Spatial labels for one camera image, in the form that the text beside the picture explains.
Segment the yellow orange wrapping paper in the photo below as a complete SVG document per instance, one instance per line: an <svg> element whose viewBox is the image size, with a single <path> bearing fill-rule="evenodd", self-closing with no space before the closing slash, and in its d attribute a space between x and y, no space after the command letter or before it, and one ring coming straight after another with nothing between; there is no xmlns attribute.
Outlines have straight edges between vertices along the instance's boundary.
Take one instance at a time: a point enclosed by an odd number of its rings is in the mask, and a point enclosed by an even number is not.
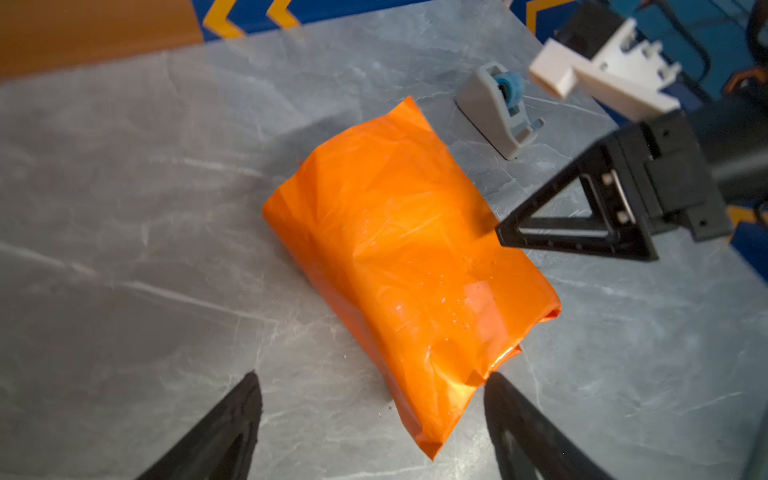
<svg viewBox="0 0 768 480"><path fill-rule="evenodd" d="M492 209L412 98L318 146L263 215L429 458L562 310L526 254L501 246Z"/></svg>

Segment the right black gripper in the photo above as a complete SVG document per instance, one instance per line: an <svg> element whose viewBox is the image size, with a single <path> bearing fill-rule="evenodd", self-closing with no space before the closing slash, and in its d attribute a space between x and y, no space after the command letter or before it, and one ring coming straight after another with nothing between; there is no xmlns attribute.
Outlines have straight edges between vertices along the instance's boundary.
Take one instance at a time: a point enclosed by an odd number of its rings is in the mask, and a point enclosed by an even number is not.
<svg viewBox="0 0 768 480"><path fill-rule="evenodd" d="M587 216L540 213L569 186ZM697 242L733 224L689 116L675 110L627 124L591 145L495 228L504 247L651 262L651 236L683 228Z"/></svg>

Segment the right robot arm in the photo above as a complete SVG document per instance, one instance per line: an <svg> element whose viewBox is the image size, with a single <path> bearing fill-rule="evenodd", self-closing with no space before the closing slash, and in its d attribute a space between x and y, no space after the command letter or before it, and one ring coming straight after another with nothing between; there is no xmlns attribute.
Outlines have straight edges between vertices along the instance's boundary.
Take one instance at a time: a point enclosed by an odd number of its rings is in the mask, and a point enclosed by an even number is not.
<svg viewBox="0 0 768 480"><path fill-rule="evenodd" d="M725 237L730 204L767 198L767 89L750 85L684 111L665 91L677 73L635 22L583 3L531 63L530 78L565 98L575 87L625 119L496 228L501 245L654 261L652 238L676 228Z"/></svg>

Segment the white tape dispenser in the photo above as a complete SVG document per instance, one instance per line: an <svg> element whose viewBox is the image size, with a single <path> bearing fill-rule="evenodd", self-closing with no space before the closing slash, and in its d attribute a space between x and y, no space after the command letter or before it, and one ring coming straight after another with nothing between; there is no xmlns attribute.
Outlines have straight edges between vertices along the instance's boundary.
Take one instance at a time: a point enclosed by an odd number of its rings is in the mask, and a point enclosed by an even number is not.
<svg viewBox="0 0 768 480"><path fill-rule="evenodd" d="M498 62L475 69L455 96L459 110L506 160L531 145L545 125L523 102L524 80Z"/></svg>

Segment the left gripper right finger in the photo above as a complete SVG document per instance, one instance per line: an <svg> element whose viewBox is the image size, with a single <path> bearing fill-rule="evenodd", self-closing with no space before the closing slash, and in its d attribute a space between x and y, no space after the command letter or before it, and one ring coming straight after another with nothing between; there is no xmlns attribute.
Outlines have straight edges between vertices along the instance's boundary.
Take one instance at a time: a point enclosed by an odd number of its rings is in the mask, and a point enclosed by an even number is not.
<svg viewBox="0 0 768 480"><path fill-rule="evenodd" d="M501 478L612 478L502 374L490 374L483 404Z"/></svg>

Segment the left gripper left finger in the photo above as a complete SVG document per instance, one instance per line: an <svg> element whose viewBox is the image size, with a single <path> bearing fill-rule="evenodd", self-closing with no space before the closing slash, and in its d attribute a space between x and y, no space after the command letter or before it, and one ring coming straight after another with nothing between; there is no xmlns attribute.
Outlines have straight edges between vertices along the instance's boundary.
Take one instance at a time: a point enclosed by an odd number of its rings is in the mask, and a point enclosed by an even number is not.
<svg viewBox="0 0 768 480"><path fill-rule="evenodd" d="M141 479L246 479L263 413L258 376L247 373Z"/></svg>

